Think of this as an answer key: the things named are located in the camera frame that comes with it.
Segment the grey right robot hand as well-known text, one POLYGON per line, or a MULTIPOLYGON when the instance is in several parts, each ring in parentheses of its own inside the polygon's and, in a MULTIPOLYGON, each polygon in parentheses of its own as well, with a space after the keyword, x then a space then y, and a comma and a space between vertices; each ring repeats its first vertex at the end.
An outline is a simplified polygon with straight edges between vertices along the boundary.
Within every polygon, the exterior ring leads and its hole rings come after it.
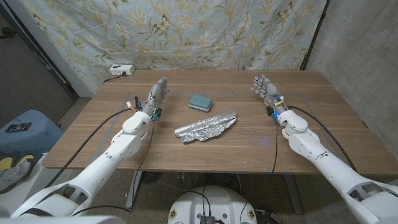
POLYGON ((284 97, 270 79, 262 74, 254 77, 254 84, 251 91, 257 94, 267 107, 274 110, 276 115, 288 110, 284 103, 284 97))

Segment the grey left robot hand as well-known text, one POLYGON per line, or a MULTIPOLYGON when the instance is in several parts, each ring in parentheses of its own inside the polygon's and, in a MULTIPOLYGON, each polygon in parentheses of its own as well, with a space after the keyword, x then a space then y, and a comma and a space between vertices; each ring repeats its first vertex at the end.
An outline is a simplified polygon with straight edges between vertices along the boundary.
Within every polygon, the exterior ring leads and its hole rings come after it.
POLYGON ((168 84, 168 77, 162 77, 157 83, 155 83, 151 90, 148 92, 146 102, 142 107, 142 112, 152 116, 157 109, 159 109, 164 98, 170 91, 168 84))

